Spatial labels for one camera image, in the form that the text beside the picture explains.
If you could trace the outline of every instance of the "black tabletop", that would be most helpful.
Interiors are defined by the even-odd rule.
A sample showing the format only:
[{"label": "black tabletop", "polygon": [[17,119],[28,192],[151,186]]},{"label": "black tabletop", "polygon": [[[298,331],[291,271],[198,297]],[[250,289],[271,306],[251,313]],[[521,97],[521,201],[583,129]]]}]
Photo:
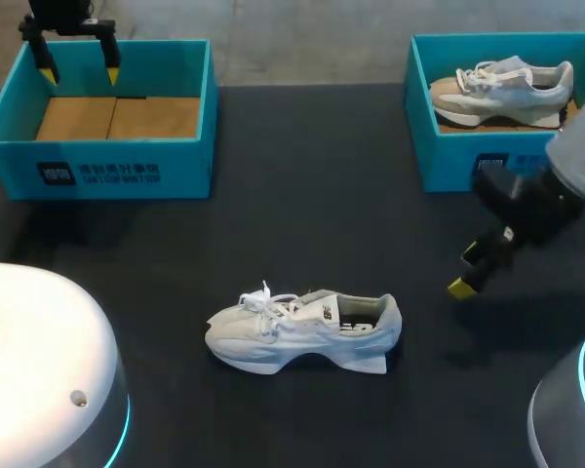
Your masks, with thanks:
[{"label": "black tabletop", "polygon": [[[585,336],[585,216],[456,303],[459,255],[493,223],[472,195],[422,193],[400,85],[222,88],[210,200],[25,204],[0,187],[0,261],[64,275],[107,314],[132,466],[531,467],[531,394]],[[392,369],[218,363],[206,320],[262,280],[393,294]]]}]

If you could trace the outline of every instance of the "robotic arm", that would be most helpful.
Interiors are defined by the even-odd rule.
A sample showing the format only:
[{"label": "robotic arm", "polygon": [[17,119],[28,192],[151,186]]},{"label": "robotic arm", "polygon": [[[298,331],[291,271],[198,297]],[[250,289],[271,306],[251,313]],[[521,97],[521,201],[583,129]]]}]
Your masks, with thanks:
[{"label": "robotic arm", "polygon": [[32,15],[19,24],[21,39],[27,41],[35,65],[54,85],[59,83],[57,65],[50,54],[43,31],[59,36],[96,36],[101,44],[110,83],[114,86],[119,74],[121,55],[115,40],[115,21],[92,19],[91,0],[28,0]]},{"label": "robotic arm", "polygon": [[469,269],[448,291],[458,299],[480,292],[500,268],[509,268],[522,247],[543,247],[578,220],[585,209],[585,105],[549,141],[550,168],[532,177],[501,166],[483,169],[473,191],[500,226],[476,238],[462,258]]}]

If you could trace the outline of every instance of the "shoe heel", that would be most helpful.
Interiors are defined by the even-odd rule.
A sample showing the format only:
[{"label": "shoe heel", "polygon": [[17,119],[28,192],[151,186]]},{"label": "shoe heel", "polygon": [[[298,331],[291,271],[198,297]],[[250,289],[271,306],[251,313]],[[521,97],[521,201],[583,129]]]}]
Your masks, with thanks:
[{"label": "shoe heel", "polygon": [[562,124],[560,109],[522,110],[509,117],[521,124],[545,129],[558,129]]},{"label": "shoe heel", "polygon": [[337,366],[355,372],[386,373],[386,356],[383,353],[345,353],[328,356]]}]

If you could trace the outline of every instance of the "shoelace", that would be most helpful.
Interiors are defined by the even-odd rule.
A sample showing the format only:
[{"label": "shoelace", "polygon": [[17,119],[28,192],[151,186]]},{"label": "shoelace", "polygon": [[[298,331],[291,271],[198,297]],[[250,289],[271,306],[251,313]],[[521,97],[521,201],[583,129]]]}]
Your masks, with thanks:
[{"label": "shoelace", "polygon": [[496,76],[493,73],[487,73],[483,68],[492,65],[493,61],[482,61],[477,63],[474,70],[462,70],[457,68],[457,83],[464,93],[469,93],[470,88],[477,86],[499,86]]},{"label": "shoelace", "polygon": [[295,294],[279,294],[271,297],[271,290],[263,281],[264,289],[262,291],[255,291],[241,294],[239,298],[239,305],[260,315],[260,333],[268,334],[270,327],[266,327],[267,322],[264,319],[272,320],[279,325],[285,325],[286,321],[294,313],[298,304],[294,301],[299,299]]}]

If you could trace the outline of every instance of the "white robot body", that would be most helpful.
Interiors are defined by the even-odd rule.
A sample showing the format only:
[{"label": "white robot body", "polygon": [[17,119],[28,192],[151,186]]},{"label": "white robot body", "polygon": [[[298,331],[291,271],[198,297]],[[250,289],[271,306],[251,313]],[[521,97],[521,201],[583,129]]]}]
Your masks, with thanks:
[{"label": "white robot body", "polygon": [[585,105],[563,131],[548,142],[546,152],[555,175],[585,199]]},{"label": "white robot body", "polygon": [[93,298],[60,275],[0,264],[0,468],[108,468],[129,406]]}]

